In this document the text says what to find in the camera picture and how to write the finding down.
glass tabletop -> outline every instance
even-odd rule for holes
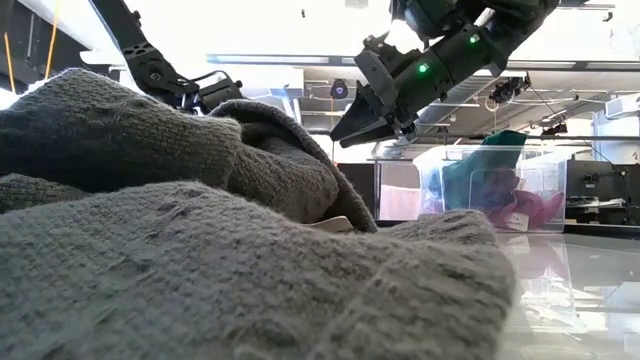
[[[519,279],[500,360],[640,359],[640,242],[501,234]]]

knit texture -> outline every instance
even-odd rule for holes
[[[0,111],[0,151],[1,359],[498,351],[515,280],[484,216],[375,232],[274,108],[189,116],[72,70]],[[303,225],[335,215],[361,233]]]
[[[359,230],[375,230],[351,184],[282,111],[239,100],[212,115],[186,115],[71,69],[0,112],[0,176],[89,193],[193,179],[298,222],[345,215]]]
[[[477,213],[332,235],[189,182],[0,233],[3,359],[492,359],[514,285]]]

transparent storage container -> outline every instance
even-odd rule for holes
[[[584,333],[576,312],[567,249],[560,234],[500,234],[518,278],[508,332]]]
[[[475,209],[505,232],[562,232],[567,147],[440,146],[413,160],[421,213]]]

pink cloth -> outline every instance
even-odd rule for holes
[[[507,219],[512,213],[524,214],[529,217],[529,229],[544,227],[555,216],[564,200],[564,193],[555,194],[551,199],[543,201],[534,193],[516,190],[513,192],[515,200],[502,209],[487,214],[489,220],[499,228],[507,229]]]
[[[380,187],[380,220],[415,220],[422,204],[420,189],[382,185]]]

white sticker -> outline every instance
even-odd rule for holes
[[[507,216],[507,227],[518,231],[529,230],[529,215],[511,213]]]
[[[516,189],[524,190],[525,185],[527,185],[527,179],[520,178],[520,181],[518,182],[518,186],[516,187]]]
[[[507,242],[507,246],[516,254],[528,254],[531,252],[529,248],[529,238],[526,235],[514,237]]]

